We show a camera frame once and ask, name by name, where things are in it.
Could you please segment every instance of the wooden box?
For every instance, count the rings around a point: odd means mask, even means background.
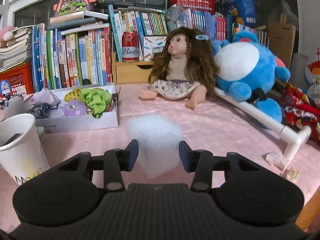
[[[152,61],[122,62],[112,53],[112,75],[115,84],[148,83]]]

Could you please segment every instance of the doll hair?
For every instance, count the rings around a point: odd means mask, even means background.
[[[218,74],[219,68],[213,61],[211,42],[196,39],[196,35],[205,34],[198,29],[181,27],[168,34],[163,51],[153,57],[153,67],[148,82],[151,83],[153,76],[157,79],[166,78],[171,60],[171,55],[168,52],[170,40],[179,34],[186,36],[187,78],[189,81],[197,81],[204,85],[208,90],[208,94],[214,95],[215,75]]]

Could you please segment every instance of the white plush belly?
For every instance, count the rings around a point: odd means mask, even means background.
[[[220,67],[219,77],[237,81],[246,77],[259,61],[258,49],[249,42],[233,42],[222,47],[214,56]]]

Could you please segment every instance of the doraemon figure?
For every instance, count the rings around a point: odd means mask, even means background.
[[[233,42],[214,43],[214,60],[220,67],[217,86],[236,101],[247,101],[278,122],[282,121],[279,104],[266,97],[276,78],[286,82],[290,71],[267,47],[258,43],[254,33],[239,31]]]

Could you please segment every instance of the cardboard box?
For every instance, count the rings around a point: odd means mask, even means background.
[[[231,14],[235,22],[248,27],[256,25],[254,0],[221,0],[223,14]]]
[[[290,70],[296,27],[292,24],[268,22],[269,49]]]
[[[77,88],[94,87],[99,87],[108,90],[111,95],[117,93],[116,87],[113,83],[109,83],[106,86],[86,85]],[[54,93],[61,100],[60,104],[62,104],[64,102],[63,99],[65,95],[73,89],[75,88],[63,88],[51,90],[51,92]],[[28,98],[25,101],[26,109],[31,108],[31,105],[29,104],[29,99],[30,98]],[[62,109],[60,109],[60,107],[58,107],[57,110],[47,112],[49,118],[37,119],[36,127],[43,126],[45,133],[73,132],[118,127],[118,109],[117,104],[115,104],[113,101],[111,102],[111,109],[111,111],[103,113],[101,118],[96,119],[92,115],[63,117],[63,111]]]
[[[143,37],[143,60],[151,61],[154,53],[161,52],[166,38],[166,36]]]

